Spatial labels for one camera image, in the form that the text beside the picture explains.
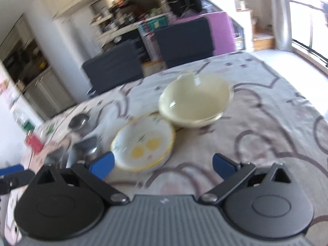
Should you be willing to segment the red soda can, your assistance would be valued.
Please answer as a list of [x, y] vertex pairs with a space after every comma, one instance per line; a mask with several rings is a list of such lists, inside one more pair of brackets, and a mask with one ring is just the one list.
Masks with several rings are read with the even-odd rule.
[[44, 148], [44, 143], [34, 133], [29, 133], [26, 136], [25, 143], [35, 153], [41, 152]]

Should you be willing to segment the round steel bowl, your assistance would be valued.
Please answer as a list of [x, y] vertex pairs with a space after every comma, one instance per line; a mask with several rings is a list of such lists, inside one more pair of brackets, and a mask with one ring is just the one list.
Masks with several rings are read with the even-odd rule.
[[86, 133], [89, 130], [89, 121], [90, 121], [90, 117], [85, 114], [85, 113], [80, 113], [75, 115], [68, 127], [71, 131], [76, 132], [76, 133]]

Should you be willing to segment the cartoon bear tablecloth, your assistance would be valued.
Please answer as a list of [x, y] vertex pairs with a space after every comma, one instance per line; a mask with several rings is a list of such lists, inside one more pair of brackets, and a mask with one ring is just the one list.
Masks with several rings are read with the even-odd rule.
[[220, 76], [233, 85], [233, 99], [218, 118], [192, 120], [177, 129], [169, 161], [155, 174], [116, 171], [111, 180], [129, 194], [177, 190], [199, 193], [219, 177], [210, 171], [220, 152], [235, 161], [287, 164], [314, 203], [308, 239], [327, 245], [327, 120], [286, 79], [255, 56], [236, 52], [185, 64], [119, 86], [53, 119], [50, 141], [67, 145], [68, 129], [80, 112], [95, 114], [95, 133], [108, 148], [118, 130], [134, 117], [158, 109], [158, 100], [178, 76]]

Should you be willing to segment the left dark chair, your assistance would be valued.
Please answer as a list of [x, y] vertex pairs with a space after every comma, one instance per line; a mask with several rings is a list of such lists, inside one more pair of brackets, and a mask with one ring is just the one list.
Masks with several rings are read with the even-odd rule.
[[136, 47], [131, 40], [86, 61], [82, 68], [92, 85], [87, 92], [89, 98], [144, 76]]

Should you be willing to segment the dark chair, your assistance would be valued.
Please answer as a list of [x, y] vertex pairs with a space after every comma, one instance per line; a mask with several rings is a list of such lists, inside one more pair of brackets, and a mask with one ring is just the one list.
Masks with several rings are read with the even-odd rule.
[[204, 17], [155, 30], [154, 36], [167, 68], [213, 56], [211, 31]]
[[92, 85], [87, 92], [89, 98], [144, 76], [136, 47], [131, 40], [86, 61], [82, 68]]

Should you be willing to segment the rectangular steel tray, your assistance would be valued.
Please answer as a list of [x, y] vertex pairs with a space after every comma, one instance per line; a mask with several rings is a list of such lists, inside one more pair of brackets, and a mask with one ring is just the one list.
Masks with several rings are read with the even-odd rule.
[[101, 152], [101, 146], [96, 136], [82, 140], [74, 144], [68, 154], [66, 168], [72, 167], [73, 164], [84, 161], [86, 163], [96, 159]]

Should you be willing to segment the cream handled bowl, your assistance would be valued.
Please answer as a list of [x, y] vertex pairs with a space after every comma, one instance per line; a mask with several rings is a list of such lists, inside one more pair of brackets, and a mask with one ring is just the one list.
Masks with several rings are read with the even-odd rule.
[[233, 98], [233, 88], [214, 73], [184, 73], [160, 95], [161, 116], [184, 128], [202, 128], [219, 120]]

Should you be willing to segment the kitchen cabinet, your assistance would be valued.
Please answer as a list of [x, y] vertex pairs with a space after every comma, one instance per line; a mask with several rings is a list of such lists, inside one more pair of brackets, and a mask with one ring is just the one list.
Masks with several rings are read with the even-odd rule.
[[44, 121], [76, 105], [51, 67], [33, 79], [25, 87], [23, 95]]

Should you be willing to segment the right dark chair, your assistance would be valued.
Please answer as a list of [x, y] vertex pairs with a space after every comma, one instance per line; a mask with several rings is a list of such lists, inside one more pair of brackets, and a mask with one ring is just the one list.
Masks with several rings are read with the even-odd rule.
[[204, 17], [155, 30], [154, 36], [167, 68], [213, 56], [211, 31]]

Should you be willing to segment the cluttered white shelf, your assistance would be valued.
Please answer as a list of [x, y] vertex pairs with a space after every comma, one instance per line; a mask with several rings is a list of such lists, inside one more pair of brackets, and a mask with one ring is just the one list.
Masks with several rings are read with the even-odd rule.
[[164, 14], [159, 0], [99, 0], [91, 10], [90, 26], [98, 29], [96, 41], [103, 50], [115, 44], [115, 33], [136, 30], [140, 23]]

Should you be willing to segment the white yellow rimmed bowl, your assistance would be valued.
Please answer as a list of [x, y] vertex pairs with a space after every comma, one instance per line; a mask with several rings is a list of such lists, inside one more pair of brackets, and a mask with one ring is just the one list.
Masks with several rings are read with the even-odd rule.
[[123, 171], [146, 173], [163, 166], [171, 156], [176, 132], [158, 113], [132, 119], [111, 143], [115, 166]]

